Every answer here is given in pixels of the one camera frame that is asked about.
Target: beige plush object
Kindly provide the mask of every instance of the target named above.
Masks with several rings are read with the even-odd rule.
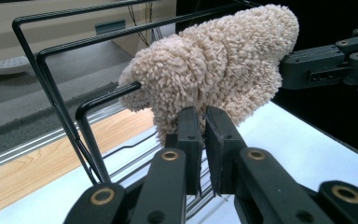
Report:
[[[296,16],[273,5],[189,27],[136,54],[118,83],[139,81],[142,88],[120,102],[132,111],[151,107],[161,143],[187,106],[200,117],[207,105],[217,106],[238,125],[280,88],[278,65],[297,35]]]

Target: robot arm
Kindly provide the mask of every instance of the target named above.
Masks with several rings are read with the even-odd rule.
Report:
[[[358,85],[358,29],[352,37],[314,49],[292,52],[283,58],[282,86],[290,90],[338,84]]]

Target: white surface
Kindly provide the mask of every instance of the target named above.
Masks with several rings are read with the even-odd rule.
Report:
[[[311,128],[273,103],[259,108],[240,127],[248,147],[269,151],[300,184],[341,180],[358,187],[358,154]],[[0,223],[62,223],[90,186],[81,168],[0,211]],[[233,197],[213,199],[188,223],[238,223]]]

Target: black wire rack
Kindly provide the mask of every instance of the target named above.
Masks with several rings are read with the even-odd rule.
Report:
[[[127,0],[127,1],[115,2],[111,4],[92,6],[92,7],[73,8],[68,10],[19,17],[15,19],[12,23],[13,31],[16,34],[16,37],[18,38],[21,47],[25,52],[26,57],[28,58],[31,66],[33,67],[34,72],[46,96],[48,97],[51,106],[53,107],[58,119],[60,120],[60,123],[72,147],[74,148],[76,155],[80,159],[80,162],[93,185],[98,184],[99,182],[101,183],[111,182],[111,176],[108,174],[106,166],[103,162],[102,154],[100,152],[100,149],[98,148],[98,144],[95,140],[94,134],[90,127],[90,123],[88,121],[87,115],[91,111],[91,109],[97,106],[104,105],[108,102],[116,100],[117,98],[123,95],[141,89],[141,83],[133,82],[128,86],[115,89],[99,97],[90,99],[86,103],[79,106],[78,110],[76,111],[75,118],[79,126],[79,130],[81,131],[85,139],[87,145],[86,146],[83,143],[83,141],[80,139],[80,135],[76,129],[75,122],[71,119],[70,114],[62,99],[62,95],[57,87],[57,83],[55,82],[50,72],[50,69],[48,68],[47,58],[52,55],[56,55],[74,49],[85,48],[87,46],[98,44],[107,40],[112,40],[125,35],[136,34],[142,31],[159,28],[160,26],[163,25],[173,24],[181,21],[193,20],[196,18],[213,15],[219,12],[253,7],[253,5],[251,2],[242,1],[222,7],[214,7],[211,9],[194,12],[183,16],[176,16],[162,21],[149,22],[146,24],[133,26],[123,30],[108,32],[101,35],[96,35],[94,37],[85,38],[74,42],[58,45],[48,49],[42,49],[36,54],[36,56],[34,56],[30,48],[30,45],[28,44],[28,41],[21,29],[21,26],[25,23],[47,21],[47,20],[70,17],[70,16],[91,13],[101,10],[114,9],[119,7],[129,7],[129,6],[149,3],[153,1],[155,0]]]

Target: wooden floor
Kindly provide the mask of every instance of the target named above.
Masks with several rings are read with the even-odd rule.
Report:
[[[101,152],[153,126],[149,110],[124,110],[92,125]],[[80,162],[67,138],[0,166],[0,210],[71,172]]]

